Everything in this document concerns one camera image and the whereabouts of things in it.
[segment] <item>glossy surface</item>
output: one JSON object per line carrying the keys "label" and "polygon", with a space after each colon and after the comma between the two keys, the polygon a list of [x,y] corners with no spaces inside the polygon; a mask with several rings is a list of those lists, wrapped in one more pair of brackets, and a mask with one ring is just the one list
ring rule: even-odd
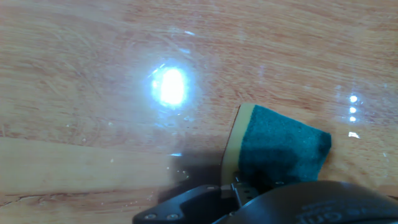
{"label": "glossy surface", "polygon": [[320,179],[398,194],[397,10],[1,1],[0,222],[129,223],[216,182],[243,102],[331,133]]}

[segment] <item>wooden surface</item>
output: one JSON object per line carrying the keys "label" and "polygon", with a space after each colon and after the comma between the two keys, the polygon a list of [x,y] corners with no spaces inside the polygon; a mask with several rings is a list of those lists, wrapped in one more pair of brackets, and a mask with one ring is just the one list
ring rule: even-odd
{"label": "wooden surface", "polygon": [[[397,11],[394,0],[1,1],[0,223],[130,223],[215,183],[243,102],[331,133],[320,179],[398,195]],[[183,79],[159,87],[171,68]]]}

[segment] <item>sponge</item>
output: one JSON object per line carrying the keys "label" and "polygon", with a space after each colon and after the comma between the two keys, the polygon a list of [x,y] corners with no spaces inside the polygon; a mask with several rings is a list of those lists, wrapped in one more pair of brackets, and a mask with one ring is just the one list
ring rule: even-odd
{"label": "sponge", "polygon": [[315,181],[330,148],[330,134],[245,103],[227,143],[221,183],[232,183],[236,171],[248,179],[261,174],[272,187]]}

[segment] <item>black plastic object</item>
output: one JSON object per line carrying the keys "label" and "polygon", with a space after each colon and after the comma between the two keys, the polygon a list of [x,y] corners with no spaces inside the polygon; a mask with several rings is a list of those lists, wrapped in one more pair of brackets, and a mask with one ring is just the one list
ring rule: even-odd
{"label": "black plastic object", "polygon": [[245,204],[227,224],[327,224],[398,222],[398,201],[345,182],[318,181],[280,187]]}
{"label": "black plastic object", "polygon": [[132,222],[206,224],[237,209],[236,199],[222,199],[218,186],[202,185],[138,213]]}

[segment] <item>black device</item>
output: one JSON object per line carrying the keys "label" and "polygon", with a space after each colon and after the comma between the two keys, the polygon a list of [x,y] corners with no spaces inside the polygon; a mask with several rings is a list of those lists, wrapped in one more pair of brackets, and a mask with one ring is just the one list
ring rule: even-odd
{"label": "black device", "polygon": [[398,224],[398,200],[346,182],[269,189],[240,181],[202,185],[138,213],[133,224]]}

